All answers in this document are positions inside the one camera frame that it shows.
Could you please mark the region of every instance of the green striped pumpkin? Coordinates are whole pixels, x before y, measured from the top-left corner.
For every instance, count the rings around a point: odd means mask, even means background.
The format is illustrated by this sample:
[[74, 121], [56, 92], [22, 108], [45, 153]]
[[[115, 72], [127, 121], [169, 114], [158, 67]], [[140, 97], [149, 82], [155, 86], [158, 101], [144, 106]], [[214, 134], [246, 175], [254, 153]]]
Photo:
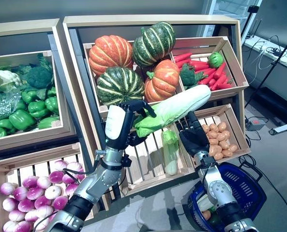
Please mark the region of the green striped pumpkin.
[[96, 92], [104, 105], [117, 105], [133, 99], [142, 99], [144, 84], [141, 76], [133, 70], [109, 67], [97, 79]]
[[167, 22], [156, 23], [147, 30], [141, 28], [141, 34], [133, 43], [133, 60], [140, 67], [164, 58], [176, 42], [175, 32]]

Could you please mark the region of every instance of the shopping basket handle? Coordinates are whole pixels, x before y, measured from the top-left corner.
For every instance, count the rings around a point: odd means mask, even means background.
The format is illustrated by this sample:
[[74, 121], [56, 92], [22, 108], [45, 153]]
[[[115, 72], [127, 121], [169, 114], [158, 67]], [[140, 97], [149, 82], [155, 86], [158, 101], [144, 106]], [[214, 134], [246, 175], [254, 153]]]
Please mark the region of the shopping basket handle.
[[254, 165], [251, 166], [246, 161], [243, 161], [242, 164], [240, 164], [239, 168], [241, 168], [242, 166], [251, 168], [253, 169], [254, 172], [258, 174], [258, 178], [256, 179], [256, 182], [258, 182], [263, 177], [263, 174], [260, 172], [260, 170], [256, 166]]

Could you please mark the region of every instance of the pumpkin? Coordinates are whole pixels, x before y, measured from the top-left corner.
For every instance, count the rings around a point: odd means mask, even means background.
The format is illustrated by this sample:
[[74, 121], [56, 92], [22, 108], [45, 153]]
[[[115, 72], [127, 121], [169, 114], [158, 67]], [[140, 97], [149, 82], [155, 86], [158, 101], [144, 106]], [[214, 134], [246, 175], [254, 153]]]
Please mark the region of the pumpkin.
[[133, 67], [132, 46], [117, 35], [104, 35], [95, 41], [89, 52], [89, 63], [93, 72], [103, 74], [108, 67]]
[[117, 105], [133, 99], [142, 99], [144, 84], [137, 73], [128, 68], [109, 67], [97, 79], [96, 92], [104, 105]]
[[161, 61], [154, 72], [147, 72], [145, 82], [145, 100], [157, 102], [174, 95], [179, 83], [179, 68], [169, 59]]
[[176, 42], [175, 32], [167, 22], [156, 23], [147, 30], [141, 28], [141, 34], [133, 43], [133, 59], [140, 67], [164, 58]]

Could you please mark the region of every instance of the gray floor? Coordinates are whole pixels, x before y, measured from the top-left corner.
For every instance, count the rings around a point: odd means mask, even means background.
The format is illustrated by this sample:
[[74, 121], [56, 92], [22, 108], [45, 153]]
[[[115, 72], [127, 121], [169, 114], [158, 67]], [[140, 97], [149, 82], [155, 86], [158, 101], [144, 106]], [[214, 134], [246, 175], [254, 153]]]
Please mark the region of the gray floor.
[[[287, 201], [287, 132], [271, 136], [268, 130], [276, 127], [280, 120], [256, 102], [246, 109], [247, 117], [266, 116], [270, 119], [259, 131], [261, 141], [252, 141], [252, 155], [257, 166], [275, 184]], [[251, 138], [254, 132], [248, 131]], [[186, 202], [196, 177], [187, 176], [179, 180], [145, 190], [138, 195], [114, 202], [108, 212], [100, 212], [83, 232], [145, 232], [150, 230], [200, 230], [190, 219]], [[255, 224], [261, 232], [287, 232], [287, 208], [266, 180], [259, 181], [266, 192], [263, 205]]]

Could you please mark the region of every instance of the plastic basket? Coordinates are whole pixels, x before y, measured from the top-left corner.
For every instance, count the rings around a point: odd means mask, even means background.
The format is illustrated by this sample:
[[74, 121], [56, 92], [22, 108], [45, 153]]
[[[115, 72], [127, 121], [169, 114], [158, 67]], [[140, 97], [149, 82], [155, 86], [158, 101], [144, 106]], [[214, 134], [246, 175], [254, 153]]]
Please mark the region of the plastic basket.
[[[258, 184], [262, 174], [252, 168], [258, 173], [259, 177], [255, 180], [249, 173], [231, 163], [223, 162], [218, 169], [222, 178], [226, 181], [232, 189], [233, 196], [236, 198], [238, 204], [245, 212], [246, 216], [252, 220], [255, 219], [258, 212], [265, 203], [267, 197], [264, 190]], [[195, 185], [195, 190], [189, 197], [189, 208], [193, 219], [204, 230], [210, 232], [224, 232], [224, 224], [210, 225], [210, 223], [203, 217], [197, 201], [202, 197], [206, 191], [201, 182]]]

